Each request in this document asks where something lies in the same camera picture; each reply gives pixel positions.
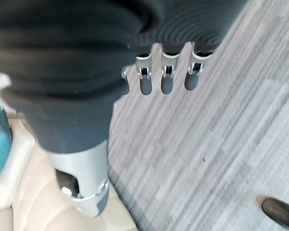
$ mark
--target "black sleeve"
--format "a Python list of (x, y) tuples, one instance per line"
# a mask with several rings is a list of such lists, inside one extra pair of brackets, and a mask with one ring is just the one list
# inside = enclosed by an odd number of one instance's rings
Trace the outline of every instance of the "black sleeve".
[(73, 153), (108, 138), (120, 71), (136, 57), (127, 46), (159, 20), (155, 1), (145, 11), (137, 2), (0, 1), (0, 72), (12, 81), (1, 95), (45, 149)]

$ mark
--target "robotic hand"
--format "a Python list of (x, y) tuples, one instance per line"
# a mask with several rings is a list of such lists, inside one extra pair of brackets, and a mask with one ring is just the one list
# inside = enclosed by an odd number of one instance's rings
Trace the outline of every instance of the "robotic hand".
[(149, 95), (151, 46), (162, 44), (160, 88), (169, 94), (180, 52), (192, 42), (184, 85), (194, 89), (247, 1), (0, 3), (0, 72), (12, 82), (1, 96), (23, 112), (79, 211), (95, 217), (107, 203), (112, 106), (129, 91), (123, 67), (136, 62)]

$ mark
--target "beige leather seat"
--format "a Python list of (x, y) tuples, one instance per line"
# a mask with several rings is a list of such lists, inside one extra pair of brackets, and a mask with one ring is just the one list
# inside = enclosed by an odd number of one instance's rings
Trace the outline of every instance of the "beige leather seat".
[(109, 201), (97, 218), (77, 211), (60, 191), (47, 153), (20, 119), (10, 119), (13, 143), (0, 174), (0, 231), (136, 231), (110, 185)]

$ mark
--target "black shoe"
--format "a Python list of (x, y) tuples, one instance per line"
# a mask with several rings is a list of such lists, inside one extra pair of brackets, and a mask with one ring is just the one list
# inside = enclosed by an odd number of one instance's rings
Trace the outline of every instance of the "black shoe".
[(289, 205), (273, 198), (267, 198), (262, 203), (264, 213), (289, 230)]

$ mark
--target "striped carpet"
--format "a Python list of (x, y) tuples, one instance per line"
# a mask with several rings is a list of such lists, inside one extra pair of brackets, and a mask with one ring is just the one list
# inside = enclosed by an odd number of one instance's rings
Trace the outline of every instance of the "striped carpet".
[(190, 46), (173, 92), (131, 91), (116, 105), (110, 178), (141, 231), (281, 231), (260, 210), (289, 203), (289, 0), (251, 0), (206, 66), (184, 89)]

